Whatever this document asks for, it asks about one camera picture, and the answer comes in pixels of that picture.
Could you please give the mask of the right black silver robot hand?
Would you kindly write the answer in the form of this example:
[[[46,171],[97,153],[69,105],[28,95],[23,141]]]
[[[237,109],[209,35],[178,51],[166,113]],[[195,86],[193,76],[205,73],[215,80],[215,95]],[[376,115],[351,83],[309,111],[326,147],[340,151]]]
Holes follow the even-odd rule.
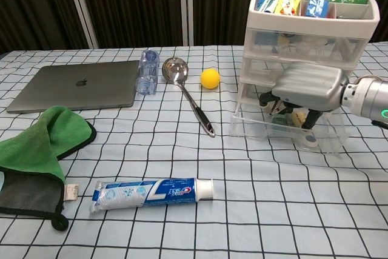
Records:
[[[271,91],[259,96],[265,107],[282,101],[288,112],[294,108],[308,110],[301,128],[310,130],[324,112],[341,107],[343,91],[349,77],[342,69],[306,62],[292,62],[280,74]]]

